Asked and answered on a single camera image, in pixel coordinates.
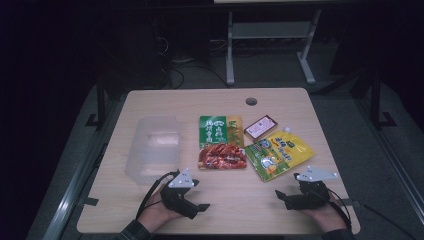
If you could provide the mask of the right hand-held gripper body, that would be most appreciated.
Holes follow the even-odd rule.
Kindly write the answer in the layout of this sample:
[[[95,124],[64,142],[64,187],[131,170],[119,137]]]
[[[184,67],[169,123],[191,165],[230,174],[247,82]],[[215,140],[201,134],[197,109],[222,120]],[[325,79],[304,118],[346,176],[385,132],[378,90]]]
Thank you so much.
[[[299,176],[300,194],[287,196],[284,201],[288,210],[317,209],[330,199],[324,180],[336,179],[338,174],[308,166]]]

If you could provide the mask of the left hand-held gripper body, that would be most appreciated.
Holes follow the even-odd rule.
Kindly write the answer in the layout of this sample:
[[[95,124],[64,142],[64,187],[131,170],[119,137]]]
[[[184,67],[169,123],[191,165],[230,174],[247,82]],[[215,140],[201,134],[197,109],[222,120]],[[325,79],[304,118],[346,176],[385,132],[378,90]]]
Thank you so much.
[[[185,194],[195,187],[192,186],[192,180],[191,172],[186,168],[168,181],[160,191],[162,203],[167,209],[190,219],[199,213],[196,212],[197,205],[185,198]]]

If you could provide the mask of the green and red food packet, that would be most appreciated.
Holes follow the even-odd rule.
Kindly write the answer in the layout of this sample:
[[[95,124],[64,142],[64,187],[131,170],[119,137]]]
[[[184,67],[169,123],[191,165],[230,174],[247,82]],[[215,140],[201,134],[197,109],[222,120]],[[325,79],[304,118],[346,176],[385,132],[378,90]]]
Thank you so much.
[[[247,157],[242,118],[236,115],[201,116],[199,148],[199,169],[245,169]]]

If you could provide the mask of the yellow spout pouch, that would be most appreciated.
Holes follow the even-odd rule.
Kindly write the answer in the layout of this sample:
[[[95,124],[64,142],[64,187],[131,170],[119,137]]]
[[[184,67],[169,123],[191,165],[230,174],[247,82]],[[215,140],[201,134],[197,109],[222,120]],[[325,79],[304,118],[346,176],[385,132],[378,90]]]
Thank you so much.
[[[263,182],[268,182],[307,161],[313,149],[291,131],[278,131],[244,148]]]

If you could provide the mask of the clear plastic container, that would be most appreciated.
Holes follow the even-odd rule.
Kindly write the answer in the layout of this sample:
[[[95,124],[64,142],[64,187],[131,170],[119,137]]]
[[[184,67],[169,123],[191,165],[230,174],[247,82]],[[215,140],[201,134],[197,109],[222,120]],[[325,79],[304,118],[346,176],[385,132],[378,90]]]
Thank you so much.
[[[153,184],[177,169],[180,123],[175,116],[145,116],[137,125],[125,173],[138,185]]]

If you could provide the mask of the aluminium rail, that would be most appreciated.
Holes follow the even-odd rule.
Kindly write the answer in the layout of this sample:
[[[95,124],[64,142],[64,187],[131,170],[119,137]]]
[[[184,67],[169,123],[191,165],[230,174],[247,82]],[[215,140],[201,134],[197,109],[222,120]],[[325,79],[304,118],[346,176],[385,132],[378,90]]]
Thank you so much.
[[[424,195],[419,190],[418,185],[413,181],[413,178],[402,163],[400,156],[396,153],[394,147],[389,141],[389,138],[383,131],[384,128],[398,127],[398,124],[394,121],[389,112],[383,112],[382,114],[378,113],[377,122],[374,122],[372,118],[373,110],[368,107],[363,100],[356,100],[355,105],[362,117],[365,119],[372,134],[377,139],[380,147],[383,149],[408,201],[410,202],[417,217],[424,225]]]
[[[86,98],[28,238],[61,239],[80,195],[90,179],[91,171],[95,169],[98,157],[104,152],[105,145],[110,140],[124,100],[125,98],[104,101],[106,117],[103,125],[98,127],[86,124],[91,116],[96,119],[97,111],[100,109],[98,100],[91,96]]]

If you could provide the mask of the black metal stand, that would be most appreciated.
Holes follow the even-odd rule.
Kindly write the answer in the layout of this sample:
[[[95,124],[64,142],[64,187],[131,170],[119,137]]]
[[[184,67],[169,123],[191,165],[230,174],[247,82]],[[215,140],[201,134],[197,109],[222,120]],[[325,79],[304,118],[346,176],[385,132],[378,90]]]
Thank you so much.
[[[99,76],[96,81],[96,99],[97,112],[89,115],[85,125],[95,127],[96,130],[99,131],[106,120],[105,88],[101,76]]]
[[[371,103],[370,120],[374,127],[381,130],[383,127],[396,127],[397,124],[389,112],[380,111],[381,81],[376,69],[371,70]]]

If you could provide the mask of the white metal stand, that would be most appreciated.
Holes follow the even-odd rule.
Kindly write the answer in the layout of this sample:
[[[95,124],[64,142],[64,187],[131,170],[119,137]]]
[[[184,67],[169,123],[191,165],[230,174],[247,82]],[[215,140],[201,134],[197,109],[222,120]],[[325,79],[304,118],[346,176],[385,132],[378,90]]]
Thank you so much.
[[[305,45],[297,53],[297,59],[308,84],[314,85],[316,80],[307,61],[322,10],[314,12],[310,21],[292,22],[235,22],[233,13],[228,13],[226,83],[235,84],[233,41],[246,39],[304,39]]]

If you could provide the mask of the person's left hand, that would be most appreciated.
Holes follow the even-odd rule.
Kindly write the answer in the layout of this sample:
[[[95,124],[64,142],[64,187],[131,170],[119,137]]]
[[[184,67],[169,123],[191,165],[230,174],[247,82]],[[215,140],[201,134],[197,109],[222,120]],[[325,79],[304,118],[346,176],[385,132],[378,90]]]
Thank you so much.
[[[155,192],[149,198],[147,205],[148,207],[142,211],[137,221],[150,233],[155,232],[167,222],[181,217],[181,214],[164,206],[159,192]]]

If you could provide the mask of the person's right hand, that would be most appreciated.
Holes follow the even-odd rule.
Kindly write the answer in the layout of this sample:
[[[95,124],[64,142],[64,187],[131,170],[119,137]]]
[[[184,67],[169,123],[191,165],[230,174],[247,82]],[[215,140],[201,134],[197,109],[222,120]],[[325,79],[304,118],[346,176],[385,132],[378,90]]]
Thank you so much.
[[[347,229],[343,217],[330,204],[317,209],[301,210],[301,213],[313,219],[324,233]]]

